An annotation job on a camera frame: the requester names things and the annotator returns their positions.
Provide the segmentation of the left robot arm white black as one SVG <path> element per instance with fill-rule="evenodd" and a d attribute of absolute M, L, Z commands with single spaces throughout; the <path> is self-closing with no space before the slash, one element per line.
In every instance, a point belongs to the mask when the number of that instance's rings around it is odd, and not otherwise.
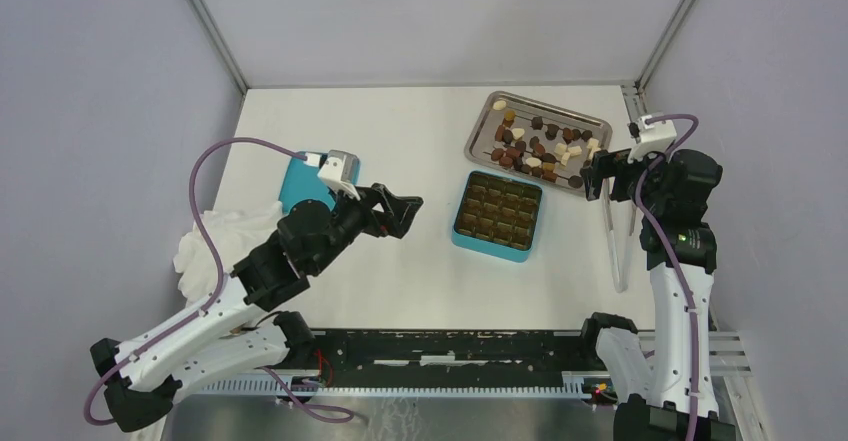
<path fill-rule="evenodd" d="M 297 312 L 246 334 L 233 329 L 272 313 L 307 290 L 353 241 L 366 234 L 403 238 L 423 205 L 384 185 L 359 187 L 328 207 L 302 200 L 269 238 L 224 275 L 223 286 L 159 326 L 119 342 L 103 338 L 90 348 L 102 380 L 109 422 L 125 432 L 146 428 L 200 388 L 244 371 L 284 362 L 306 366 L 314 355 L 308 326 Z"/>

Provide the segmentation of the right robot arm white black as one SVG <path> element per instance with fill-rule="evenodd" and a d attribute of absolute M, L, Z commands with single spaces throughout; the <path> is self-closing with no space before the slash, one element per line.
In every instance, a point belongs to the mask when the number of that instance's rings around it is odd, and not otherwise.
<path fill-rule="evenodd" d="M 597 199 L 611 179 L 611 200 L 631 201 L 643 214 L 639 243 L 654 299 L 653 354 L 643 352 L 632 320 L 596 312 L 584 322 L 578 357 L 611 377 L 614 439 L 734 440 L 735 426 L 720 419 L 709 364 L 717 242 L 704 215 L 723 168 L 689 149 L 641 161 L 629 161 L 629 154 L 601 151 L 581 176 L 587 199 Z"/>

